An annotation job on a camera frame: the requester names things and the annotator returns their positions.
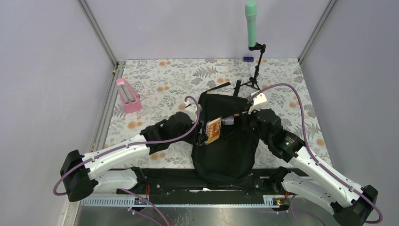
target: small purple object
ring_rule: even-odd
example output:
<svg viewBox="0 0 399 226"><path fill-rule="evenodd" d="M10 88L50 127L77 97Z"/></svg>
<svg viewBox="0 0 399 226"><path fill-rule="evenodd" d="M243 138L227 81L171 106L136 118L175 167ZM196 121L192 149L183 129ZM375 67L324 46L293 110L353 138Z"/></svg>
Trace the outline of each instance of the small purple object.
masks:
<svg viewBox="0 0 399 226"><path fill-rule="evenodd" d="M242 60L244 62L253 62L254 58L252 56L250 56L250 57L249 56L245 56L245 57L242 58Z"/></svg>

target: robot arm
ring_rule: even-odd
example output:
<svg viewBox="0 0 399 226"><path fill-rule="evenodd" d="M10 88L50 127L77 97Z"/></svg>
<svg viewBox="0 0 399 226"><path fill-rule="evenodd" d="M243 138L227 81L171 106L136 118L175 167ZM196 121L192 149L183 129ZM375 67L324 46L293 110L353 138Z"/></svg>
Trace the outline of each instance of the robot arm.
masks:
<svg viewBox="0 0 399 226"><path fill-rule="evenodd" d="M375 203L377 190L370 185L362 187L349 180L321 159L316 161L313 156L317 155L309 149L312 156L303 140L283 129L280 117L276 116L273 110L263 109L265 102L264 95L261 97L260 94L254 98L254 105L248 111L250 127L273 155L302 170L312 179L312 181L304 179L283 168L280 169L279 179L276 182L281 183L284 190L298 194L325 208L342 226L363 225L373 208L353 191L362 191L364 196ZM337 178L349 184L352 189L342 185Z"/></svg>
<svg viewBox="0 0 399 226"><path fill-rule="evenodd" d="M69 201L82 200L94 191L131 189L137 184L138 176L132 169L112 171L110 169L128 159L165 150L170 144L181 140L194 143L192 131L198 122L197 114L199 115L201 107L197 103L191 105L188 101L185 105L186 108L183 111L177 112L168 120L149 126L140 134L118 145L84 155L81 155L78 150L70 152L60 171L64 178L59 181L59 183L63 181ZM63 195L56 192L59 183L53 192L56 195Z"/></svg>

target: black mount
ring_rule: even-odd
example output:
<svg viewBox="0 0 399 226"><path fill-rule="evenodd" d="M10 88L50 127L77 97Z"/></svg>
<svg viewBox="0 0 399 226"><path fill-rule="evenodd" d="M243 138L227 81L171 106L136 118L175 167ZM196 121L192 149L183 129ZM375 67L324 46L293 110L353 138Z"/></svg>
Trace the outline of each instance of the black mount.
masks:
<svg viewBox="0 0 399 226"><path fill-rule="evenodd" d="M239 89L241 86L249 86L252 87L256 90L261 90L258 86L258 81L256 80L256 78L259 75L259 65L261 64L262 61L262 55L266 50L266 45L263 44L259 44L256 43L254 47L248 47L249 50L253 51L253 50L260 50L261 51L261 55L259 56L259 61L258 61L258 65L255 66L255 74L253 77L249 77L249 81L247 81L246 83L241 84L240 86L235 87L235 89Z"/></svg>

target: pink object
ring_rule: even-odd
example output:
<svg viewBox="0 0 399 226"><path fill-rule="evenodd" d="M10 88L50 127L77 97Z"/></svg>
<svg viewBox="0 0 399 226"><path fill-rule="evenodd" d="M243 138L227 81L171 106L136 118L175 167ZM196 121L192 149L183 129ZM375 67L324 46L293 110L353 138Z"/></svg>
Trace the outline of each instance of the pink object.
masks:
<svg viewBox="0 0 399 226"><path fill-rule="evenodd" d="M140 100L140 95L125 79L117 79L119 96L122 100L123 108L126 113L133 113L143 108Z"/></svg>

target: table surface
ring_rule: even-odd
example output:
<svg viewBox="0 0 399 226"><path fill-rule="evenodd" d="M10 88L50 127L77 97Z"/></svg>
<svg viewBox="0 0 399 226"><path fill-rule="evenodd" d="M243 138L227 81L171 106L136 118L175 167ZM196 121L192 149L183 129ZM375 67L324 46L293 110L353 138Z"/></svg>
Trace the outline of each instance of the table surface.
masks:
<svg viewBox="0 0 399 226"><path fill-rule="evenodd" d="M321 218L328 226L339 226L333 215L306 200L295 199L295 210L308 211ZM171 226L298 226L291 213L276 214L269 208L160 208ZM162 218L153 208L142 210L157 221ZM296 214L305 226L321 226L315 218ZM132 215L126 207L81 206L75 226L156 226L150 220Z"/></svg>
<svg viewBox="0 0 399 226"><path fill-rule="evenodd" d="M231 86L209 93L233 95L236 81L246 82L254 74L256 62L256 59L254 62L243 62L242 59L128 60L123 78L140 94L143 108L138 112L126 114L120 97L117 97L105 147L125 141L140 133L145 127L182 110L186 95L199 98L205 90L228 81L231 82ZM277 83L291 84L298 91L304 107L309 144L320 158L331 165L320 125L296 58L262 60L258 76L259 86L264 88ZM241 87L239 97L248 97L254 91L250 87ZM265 95L268 107L281 118L284 128L303 138L299 104L291 89L276 87L265 91ZM190 144L178 142L171 144L165 151L128 160L117 167L193 169L191 151ZM263 142L259 142L254 168L279 166L291 167L290 164L272 155Z"/></svg>

